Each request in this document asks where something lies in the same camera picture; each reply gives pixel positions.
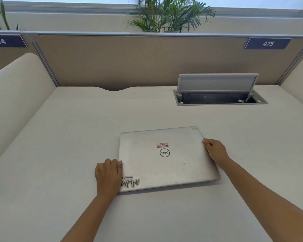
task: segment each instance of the circular logo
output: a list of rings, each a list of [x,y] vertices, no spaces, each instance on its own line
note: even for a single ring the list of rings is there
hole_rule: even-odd
[[[161,154],[162,157],[168,157],[170,155],[170,151],[166,148],[162,148],[159,153]]]

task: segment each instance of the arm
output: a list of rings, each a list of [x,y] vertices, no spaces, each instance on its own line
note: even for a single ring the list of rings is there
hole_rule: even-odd
[[[102,219],[120,189],[122,161],[106,159],[95,169],[97,196],[67,232],[61,242],[92,242]]]
[[[231,160],[220,141],[204,139],[203,144],[274,242],[303,241],[303,210]]]

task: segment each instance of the person's right arm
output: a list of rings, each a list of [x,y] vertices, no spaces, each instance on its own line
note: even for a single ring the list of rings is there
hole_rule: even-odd
[[[231,160],[220,141],[204,139],[203,144],[274,242],[303,241],[303,210]]]

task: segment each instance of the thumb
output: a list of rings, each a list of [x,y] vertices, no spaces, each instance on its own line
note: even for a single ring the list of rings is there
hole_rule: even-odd
[[[207,150],[209,150],[209,148],[211,147],[211,144],[206,141],[205,139],[202,140],[203,145],[206,147]]]
[[[118,176],[122,176],[122,160],[118,162],[117,170],[118,170]]]

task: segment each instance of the compartment lid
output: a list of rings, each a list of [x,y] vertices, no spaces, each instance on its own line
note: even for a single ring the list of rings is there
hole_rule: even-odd
[[[178,92],[249,91],[259,74],[180,74]]]

